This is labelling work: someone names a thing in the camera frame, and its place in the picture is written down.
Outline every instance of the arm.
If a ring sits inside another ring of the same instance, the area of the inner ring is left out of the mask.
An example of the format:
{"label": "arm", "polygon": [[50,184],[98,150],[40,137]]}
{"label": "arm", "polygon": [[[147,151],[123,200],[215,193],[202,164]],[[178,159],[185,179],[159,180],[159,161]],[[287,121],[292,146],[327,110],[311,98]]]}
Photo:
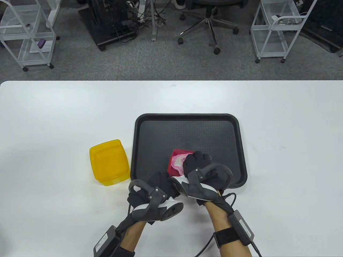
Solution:
{"label": "arm", "polygon": [[120,243],[120,247],[129,252],[133,252],[138,244],[138,240],[141,237],[145,224],[146,222],[139,221],[129,227],[125,232],[122,242]]}
{"label": "arm", "polygon": [[[205,204],[207,211],[213,223],[215,232],[228,229],[231,226],[227,219],[227,213],[216,206],[214,203],[208,201]],[[244,246],[240,240],[222,245],[220,247],[221,257],[251,257],[251,252],[247,246]]]}

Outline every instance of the chair base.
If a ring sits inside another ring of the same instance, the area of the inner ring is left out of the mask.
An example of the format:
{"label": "chair base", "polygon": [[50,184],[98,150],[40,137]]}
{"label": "chair base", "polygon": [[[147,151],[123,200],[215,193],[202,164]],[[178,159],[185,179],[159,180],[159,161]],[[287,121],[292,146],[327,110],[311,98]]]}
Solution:
{"label": "chair base", "polygon": [[217,12],[217,7],[212,8],[211,6],[208,6],[206,8],[206,16],[205,16],[205,18],[201,14],[199,14],[197,12],[192,12],[192,11],[188,11],[188,10],[182,10],[182,11],[185,12],[186,14],[190,15],[190,16],[201,18],[201,20],[197,21],[195,24],[193,24],[188,29],[186,29],[185,31],[183,31],[183,32],[181,32],[179,34],[180,37],[177,40],[179,45],[184,43],[184,41],[183,41],[183,39],[181,37],[184,33],[188,32],[189,30],[197,27],[198,25],[200,25],[202,23],[206,23],[206,24],[208,24],[208,26],[210,28],[210,31],[211,31],[211,34],[212,34],[212,38],[213,38],[213,41],[214,41],[214,51],[213,51],[213,53],[215,55],[217,55],[217,54],[220,53],[220,48],[218,48],[218,44],[217,44],[217,40],[215,38],[215,33],[214,33],[214,29],[213,29],[213,24],[212,23],[213,22],[215,22],[215,23],[217,22],[219,24],[223,24],[223,25],[226,25],[226,26],[228,26],[230,28],[233,28],[234,29],[233,30],[233,34],[235,34],[235,35],[238,34],[238,32],[239,32],[237,24],[235,24],[233,22],[229,22],[229,21],[223,20],[223,19],[216,18],[214,16],[214,13]]}

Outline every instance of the black tray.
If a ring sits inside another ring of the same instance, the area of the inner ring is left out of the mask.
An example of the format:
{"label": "black tray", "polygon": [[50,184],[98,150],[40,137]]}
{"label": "black tray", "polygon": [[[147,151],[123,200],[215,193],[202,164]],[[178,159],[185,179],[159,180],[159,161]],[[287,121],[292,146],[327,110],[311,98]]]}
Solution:
{"label": "black tray", "polygon": [[131,179],[166,171],[174,149],[202,151],[228,166],[230,188],[243,186],[247,168],[238,120],[230,114],[143,114],[135,123]]}

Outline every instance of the pink cloth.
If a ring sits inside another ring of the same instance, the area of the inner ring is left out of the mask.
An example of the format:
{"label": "pink cloth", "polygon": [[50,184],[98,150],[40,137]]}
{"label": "pink cloth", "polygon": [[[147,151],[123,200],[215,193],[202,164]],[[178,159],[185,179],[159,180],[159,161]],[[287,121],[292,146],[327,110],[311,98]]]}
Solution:
{"label": "pink cloth", "polygon": [[168,164],[168,173],[170,176],[182,176],[184,174],[183,163],[187,155],[193,152],[181,149],[175,149],[170,157]]}

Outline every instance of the office chair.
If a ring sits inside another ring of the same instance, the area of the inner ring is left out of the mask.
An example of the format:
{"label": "office chair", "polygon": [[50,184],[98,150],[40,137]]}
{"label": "office chair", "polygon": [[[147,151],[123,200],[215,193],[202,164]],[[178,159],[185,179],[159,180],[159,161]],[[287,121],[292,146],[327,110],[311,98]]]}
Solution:
{"label": "office chair", "polygon": [[[218,55],[220,53],[220,48],[218,47],[217,40],[215,39],[215,34],[214,34],[212,22],[217,22],[217,23],[220,23],[220,24],[224,24],[224,25],[227,25],[227,26],[233,28],[233,34],[235,34],[235,35],[238,34],[239,29],[238,29],[238,25],[233,23],[233,22],[229,22],[229,21],[226,21],[226,20],[223,20],[223,19],[216,18],[215,15],[218,12],[217,11],[217,7],[218,6],[228,6],[228,5],[235,5],[235,4],[237,4],[241,8],[243,8],[244,6],[247,5],[248,1],[249,0],[186,0],[186,7],[188,9],[191,9],[194,4],[199,4],[201,6],[205,6],[206,7],[206,16],[204,18],[203,16],[201,16],[197,12],[192,12],[192,11],[188,11],[188,10],[182,10],[183,12],[187,13],[188,15],[201,18],[201,20],[196,22],[195,24],[190,26],[188,29],[186,29],[185,31],[183,31],[183,32],[181,32],[179,34],[180,37],[177,40],[178,44],[181,45],[181,44],[184,43],[184,40],[183,40],[183,38],[181,36],[185,32],[187,32],[190,29],[198,26],[199,24],[207,23],[209,25],[209,27],[210,27],[210,30],[211,30],[211,33],[212,33],[212,37],[213,37],[213,41],[214,41],[214,45],[215,45],[213,53],[215,55]],[[185,18],[186,17],[185,17],[184,14],[180,15],[180,20],[184,20]]]}

